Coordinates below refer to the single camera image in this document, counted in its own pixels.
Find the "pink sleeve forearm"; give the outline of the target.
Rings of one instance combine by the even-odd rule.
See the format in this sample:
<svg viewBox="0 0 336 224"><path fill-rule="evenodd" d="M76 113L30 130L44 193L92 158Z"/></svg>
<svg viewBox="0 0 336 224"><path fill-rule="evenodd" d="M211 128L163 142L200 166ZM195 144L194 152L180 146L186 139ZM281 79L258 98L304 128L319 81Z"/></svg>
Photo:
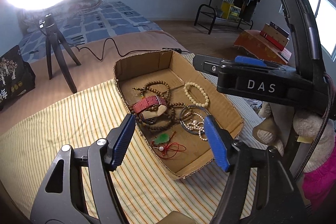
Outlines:
<svg viewBox="0 0 336 224"><path fill-rule="evenodd" d="M335 148L323 165L305 174L303 179L303 193L311 203L313 210L317 210L330 193L335 184Z"/></svg>

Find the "right hand white glove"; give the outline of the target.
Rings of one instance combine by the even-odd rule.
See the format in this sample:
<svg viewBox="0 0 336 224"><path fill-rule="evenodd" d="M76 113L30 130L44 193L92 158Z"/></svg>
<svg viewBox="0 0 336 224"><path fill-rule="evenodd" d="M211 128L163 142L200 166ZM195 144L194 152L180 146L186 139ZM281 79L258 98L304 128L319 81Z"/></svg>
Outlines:
<svg viewBox="0 0 336 224"><path fill-rule="evenodd" d="M280 138L281 130L274 119L271 105L263 102L258 115L264 120L253 128L252 135L260 143L274 146L281 155L284 154L284 142ZM298 135L298 141L311 144L318 134L323 119L307 111L298 111L293 116L293 129ZM324 132L307 162L304 172L309 173L325 164L335 149L334 123L328 120Z"/></svg>

